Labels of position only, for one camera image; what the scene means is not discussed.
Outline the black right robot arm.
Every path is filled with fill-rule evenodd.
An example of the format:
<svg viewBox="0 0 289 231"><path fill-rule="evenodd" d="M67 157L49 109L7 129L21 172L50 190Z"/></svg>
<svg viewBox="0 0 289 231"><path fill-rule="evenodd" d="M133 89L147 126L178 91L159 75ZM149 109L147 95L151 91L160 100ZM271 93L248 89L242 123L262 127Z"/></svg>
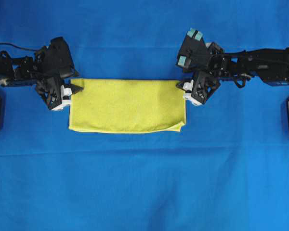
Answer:
<svg viewBox="0 0 289 231"><path fill-rule="evenodd" d="M184 47L178 66L193 74L176 87L195 106L204 105L224 81L234 82L239 89L254 77L270 86L289 85L289 47L226 53L214 42L204 43Z"/></svg>

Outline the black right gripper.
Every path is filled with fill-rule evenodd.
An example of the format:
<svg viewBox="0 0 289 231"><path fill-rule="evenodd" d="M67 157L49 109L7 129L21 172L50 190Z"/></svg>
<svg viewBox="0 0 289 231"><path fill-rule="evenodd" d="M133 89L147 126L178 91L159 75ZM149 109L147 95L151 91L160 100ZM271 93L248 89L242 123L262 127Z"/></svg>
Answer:
<svg viewBox="0 0 289 231"><path fill-rule="evenodd" d="M201 106L220 87L220 82L209 73L199 71L195 72L190 80L178 82L176 87L184 91L185 100L195 106Z"/></svg>

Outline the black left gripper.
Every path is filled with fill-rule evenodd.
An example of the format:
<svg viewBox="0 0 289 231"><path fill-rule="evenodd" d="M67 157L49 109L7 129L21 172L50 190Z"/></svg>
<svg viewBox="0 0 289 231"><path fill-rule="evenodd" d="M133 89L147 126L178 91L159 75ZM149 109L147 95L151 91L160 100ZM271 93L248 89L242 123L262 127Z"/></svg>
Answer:
<svg viewBox="0 0 289 231"><path fill-rule="evenodd" d="M36 92L51 111L61 111L72 104L72 94L83 91L83 87L67 84L58 75L37 80Z"/></svg>

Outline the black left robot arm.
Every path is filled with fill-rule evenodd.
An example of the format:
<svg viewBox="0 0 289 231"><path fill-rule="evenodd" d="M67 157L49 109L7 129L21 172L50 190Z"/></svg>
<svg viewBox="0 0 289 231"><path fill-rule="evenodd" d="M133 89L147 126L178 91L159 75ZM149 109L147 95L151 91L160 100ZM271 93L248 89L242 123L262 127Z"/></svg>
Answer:
<svg viewBox="0 0 289 231"><path fill-rule="evenodd" d="M78 77L68 44L62 37L51 40L49 46L34 50L34 57L12 58L0 52L0 86L35 86L49 110L60 111L72 104L71 96L83 87L65 83Z"/></svg>

